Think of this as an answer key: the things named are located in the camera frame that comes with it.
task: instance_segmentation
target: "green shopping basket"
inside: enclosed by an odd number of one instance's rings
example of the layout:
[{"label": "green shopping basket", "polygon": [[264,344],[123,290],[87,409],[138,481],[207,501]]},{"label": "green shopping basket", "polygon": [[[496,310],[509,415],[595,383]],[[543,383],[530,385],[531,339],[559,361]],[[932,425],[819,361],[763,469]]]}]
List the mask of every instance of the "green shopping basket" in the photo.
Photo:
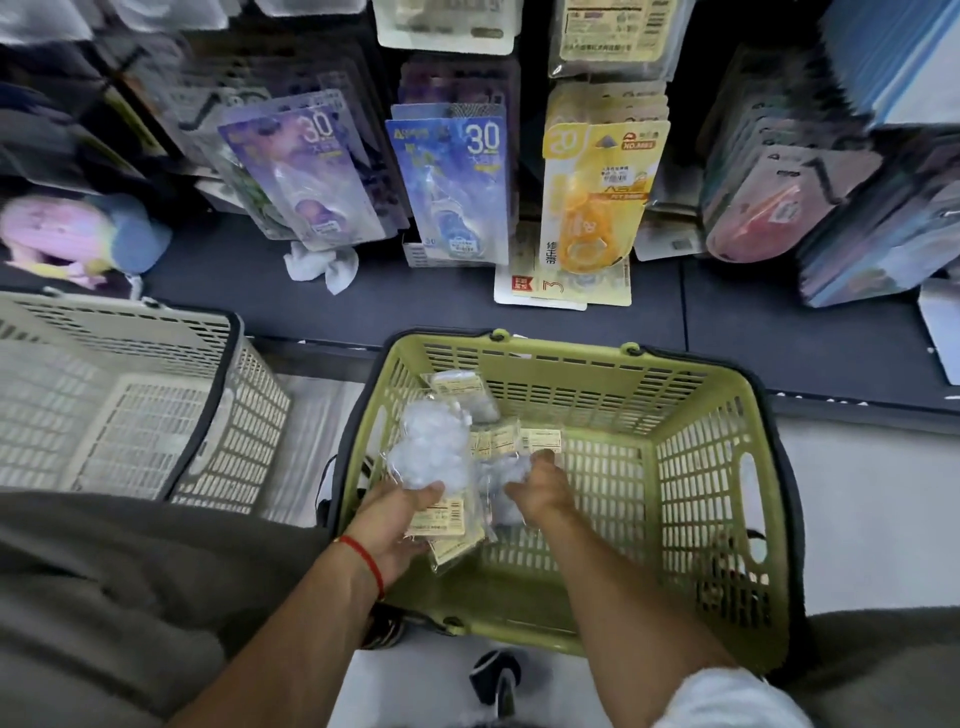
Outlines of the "green shopping basket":
[{"label": "green shopping basket", "polygon": [[[678,592],[758,674],[803,621],[803,516],[757,379],[689,354],[419,329],[379,355],[337,455],[327,525],[342,533],[421,375],[477,370],[505,416],[562,426],[564,467],[593,527]],[[442,576],[418,560],[386,602],[450,634],[583,654],[542,534],[513,529]]]}]

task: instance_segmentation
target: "number 30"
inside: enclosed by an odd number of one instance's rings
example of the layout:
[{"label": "number 30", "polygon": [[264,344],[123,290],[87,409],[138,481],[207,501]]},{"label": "number 30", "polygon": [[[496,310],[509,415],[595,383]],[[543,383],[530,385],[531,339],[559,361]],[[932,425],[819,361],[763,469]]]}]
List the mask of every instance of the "number 30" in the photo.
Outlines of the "number 30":
[{"label": "number 30", "polygon": [[494,154],[500,148],[500,127],[492,121],[484,124],[483,129],[479,124],[467,124],[466,131],[470,136],[467,151],[472,155]]},{"label": "number 30", "polygon": [[307,144],[316,144],[326,136],[333,136],[333,125],[322,111],[315,111],[312,119],[309,116],[301,116],[298,121],[303,141]]}]

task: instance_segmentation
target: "white sleeve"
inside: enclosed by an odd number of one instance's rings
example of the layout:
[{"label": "white sleeve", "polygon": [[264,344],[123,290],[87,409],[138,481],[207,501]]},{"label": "white sleeve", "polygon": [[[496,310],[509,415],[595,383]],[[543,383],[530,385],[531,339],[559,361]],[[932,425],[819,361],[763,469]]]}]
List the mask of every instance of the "white sleeve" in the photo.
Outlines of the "white sleeve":
[{"label": "white sleeve", "polygon": [[714,667],[690,675],[654,728],[811,728],[789,695],[745,669]]}]

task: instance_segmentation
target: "store shelf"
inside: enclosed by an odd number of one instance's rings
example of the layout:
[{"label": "store shelf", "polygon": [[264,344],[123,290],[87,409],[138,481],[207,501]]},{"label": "store shelf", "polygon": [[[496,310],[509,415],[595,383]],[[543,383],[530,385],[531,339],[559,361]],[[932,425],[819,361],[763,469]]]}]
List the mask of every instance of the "store shelf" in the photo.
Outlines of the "store shelf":
[{"label": "store shelf", "polygon": [[[314,366],[304,363],[309,353],[310,361],[332,361],[346,378],[362,379],[369,355],[354,350],[375,350],[407,328],[505,328],[732,359],[760,376],[780,413],[960,432],[960,400],[947,399],[960,396],[960,387],[947,384],[910,296],[817,310],[801,305],[782,266],[687,259],[635,263],[629,308],[505,306],[493,301],[492,269],[414,270],[395,241],[361,246],[357,279],[332,296],[322,280],[287,277],[286,249],[245,217],[210,213],[178,232],[146,276],[146,294],[236,311],[258,346],[290,364],[292,374]],[[43,284],[88,293],[0,265],[2,286]],[[112,277],[102,292],[124,296],[126,282]],[[301,340],[314,342],[310,352],[298,350]]]},{"label": "store shelf", "polygon": [[[146,277],[160,301],[240,314],[247,333],[351,347],[379,347],[407,328],[505,328],[532,338],[684,350],[680,266],[635,265],[634,304],[586,311],[500,305],[492,268],[411,269],[395,241],[360,246],[360,271],[339,296],[320,280],[291,281],[285,242],[264,238],[241,215],[210,213],[177,233]],[[36,288],[39,279],[0,266],[0,285]],[[66,290],[68,286],[57,283]]]},{"label": "store shelf", "polygon": [[916,294],[814,309],[802,305],[782,266],[689,259],[683,271],[690,350],[736,359],[775,394],[819,401],[776,402],[781,411],[826,416],[862,407],[837,419],[878,424],[915,416],[905,409],[960,415],[960,400],[947,399],[960,387],[947,384],[930,350]]}]

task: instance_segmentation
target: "shopping basket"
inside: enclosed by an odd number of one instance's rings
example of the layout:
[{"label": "shopping basket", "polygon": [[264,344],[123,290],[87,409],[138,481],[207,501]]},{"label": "shopping basket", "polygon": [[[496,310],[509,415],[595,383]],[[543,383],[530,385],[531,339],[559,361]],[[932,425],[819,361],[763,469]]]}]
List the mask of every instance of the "shopping basket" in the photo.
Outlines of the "shopping basket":
[{"label": "shopping basket", "polygon": [[[762,387],[730,363],[511,337],[417,330],[391,339],[351,415],[328,525],[384,473],[422,375],[479,371],[505,415],[562,426],[578,506],[615,548],[678,592],[741,665],[779,667],[802,621],[803,517]],[[452,634],[582,654],[542,534],[514,529],[435,575],[424,558],[388,604]]]},{"label": "shopping basket", "polygon": [[228,313],[0,291],[0,487],[250,513],[289,398]]}]

